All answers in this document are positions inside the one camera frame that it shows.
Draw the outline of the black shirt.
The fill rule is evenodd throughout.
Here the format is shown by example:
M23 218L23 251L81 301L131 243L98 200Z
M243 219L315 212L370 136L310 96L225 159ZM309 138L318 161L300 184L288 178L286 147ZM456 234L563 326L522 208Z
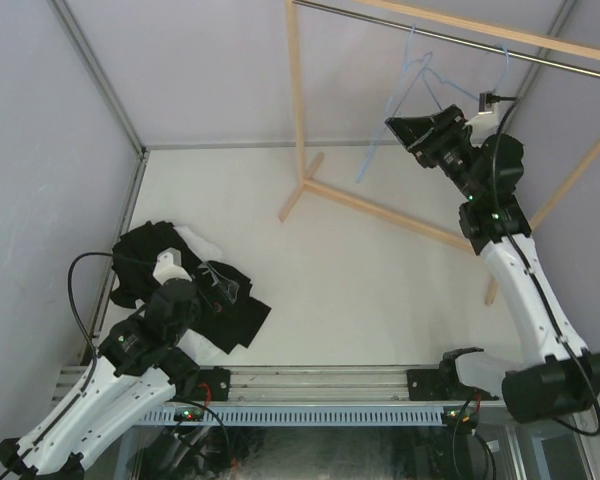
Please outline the black shirt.
M113 271L119 286L110 294L117 306L134 309L137 301L150 300L159 283L152 273L157 256L169 248L181 252L181 265L189 274L196 272L202 262L211 262L224 276L236 280L240 289L235 304L226 314L209 322L194 325L193 331L203 335L224 353L229 354L238 345L249 347L267 319L271 308L251 296L252 281L235 267L222 261L203 261L187 246L174 230L171 222L150 221L123 235L113 247L116 257Z

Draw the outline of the blue wire hanger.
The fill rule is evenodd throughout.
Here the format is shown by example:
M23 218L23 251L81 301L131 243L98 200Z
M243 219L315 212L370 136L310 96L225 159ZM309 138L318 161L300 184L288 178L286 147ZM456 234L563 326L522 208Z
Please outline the blue wire hanger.
M409 29L409 33L405 42L404 53L402 57L401 71L398 81L395 84L391 95L383 109L382 116L373 131L371 141L368 146L367 154L362 162L357 176L356 183L360 184L370 167L381 141L384 139L387 118L394 116L401 108L406 97L409 95L417 80L424 76L425 68L429 66L433 58L431 51L426 52L418 58L410 57L410 47L415 35L416 26L413 25Z
M497 94L500 92L501 84L508 75L510 62L511 62L511 52L509 51L508 48L506 48L502 44L496 44L495 47L504 55L505 60L504 60L504 67L500 73L500 76L499 76L497 82L495 83L494 87L491 90L489 90L489 93L491 93L491 94ZM451 87L453 90L460 92L462 95L466 96L469 99L472 99L475 101L479 100L478 94L474 94L471 91L460 86L459 84L457 84L449 79L445 79L438 72L433 70L429 66L429 63L430 63L429 60L426 60L423 63L423 66L420 69L420 71L418 72L418 75L439 111L442 110L442 104L441 104L441 101L439 100L438 96L436 95L433 87L431 86L429 77L434 78L439 85Z

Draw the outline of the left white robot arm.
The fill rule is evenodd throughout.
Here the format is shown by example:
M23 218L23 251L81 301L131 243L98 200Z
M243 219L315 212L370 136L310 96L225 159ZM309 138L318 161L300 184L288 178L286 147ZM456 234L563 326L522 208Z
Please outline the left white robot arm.
M149 299L92 346L86 371L37 426L0 442L6 474L81 479L104 450L159 405L204 408L208 400L227 400L230 371L200 366L181 341L236 311L246 293L238 272L214 261L183 267L174 250L152 262L115 259L148 269L154 282Z

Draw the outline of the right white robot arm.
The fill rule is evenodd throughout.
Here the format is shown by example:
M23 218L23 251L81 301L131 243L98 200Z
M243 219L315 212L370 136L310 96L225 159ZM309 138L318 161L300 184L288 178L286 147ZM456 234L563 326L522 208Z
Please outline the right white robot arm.
M424 168L439 168L464 196L459 225L499 285L523 353L520 365L469 347L444 354L441 391L453 399L471 392L504 401L520 424L563 423L591 410L600 434L600 352L593 352L564 313L538 258L532 227L515 196L524 173L524 146L498 129L476 146L473 127L451 105L428 117L385 121Z

